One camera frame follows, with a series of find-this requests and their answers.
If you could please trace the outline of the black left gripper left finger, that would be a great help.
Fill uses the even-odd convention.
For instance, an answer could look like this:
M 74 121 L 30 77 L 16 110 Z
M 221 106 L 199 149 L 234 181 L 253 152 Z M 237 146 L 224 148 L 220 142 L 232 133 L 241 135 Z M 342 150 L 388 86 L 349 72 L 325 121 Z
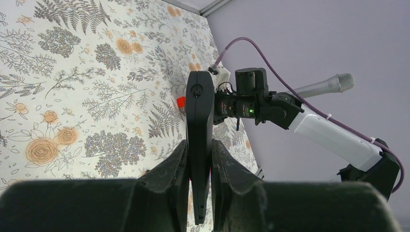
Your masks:
M 184 232 L 189 178 L 185 140 L 138 179 L 35 180 L 0 198 L 3 232 Z

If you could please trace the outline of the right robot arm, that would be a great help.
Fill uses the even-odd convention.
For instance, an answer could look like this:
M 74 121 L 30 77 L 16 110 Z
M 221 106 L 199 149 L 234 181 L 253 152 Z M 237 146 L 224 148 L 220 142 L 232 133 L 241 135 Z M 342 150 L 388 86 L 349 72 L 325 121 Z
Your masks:
M 256 124 L 267 121 L 305 136 L 348 162 L 336 181 L 362 181 L 370 183 L 386 199 L 395 190 L 400 165 L 381 140 L 365 139 L 321 116 L 301 102 L 301 97 L 337 93 L 351 86 L 349 73 L 338 74 L 320 83 L 292 92 L 268 90 L 266 71 L 263 68 L 245 68 L 235 72 L 236 90 L 229 82 L 230 72 L 215 66 L 209 72 L 216 76 L 214 124 L 226 118 L 251 118 Z

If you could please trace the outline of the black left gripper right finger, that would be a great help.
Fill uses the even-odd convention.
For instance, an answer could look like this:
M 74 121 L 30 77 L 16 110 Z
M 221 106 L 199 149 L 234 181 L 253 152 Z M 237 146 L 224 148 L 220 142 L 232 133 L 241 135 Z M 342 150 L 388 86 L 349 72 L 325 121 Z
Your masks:
M 216 232 L 398 232 L 388 207 L 399 167 L 394 157 L 367 172 L 349 165 L 340 182 L 266 182 L 213 141 L 211 187 Z

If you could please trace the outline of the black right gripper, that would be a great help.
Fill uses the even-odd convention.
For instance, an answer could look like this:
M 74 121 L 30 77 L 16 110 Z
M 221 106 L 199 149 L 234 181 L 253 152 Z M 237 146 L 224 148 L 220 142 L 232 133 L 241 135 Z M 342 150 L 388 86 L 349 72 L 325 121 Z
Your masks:
M 224 122 L 226 118 L 237 118 L 236 115 L 237 95 L 235 93 L 225 91 L 217 91 L 214 101 L 214 116 L 213 124 L 218 125 Z

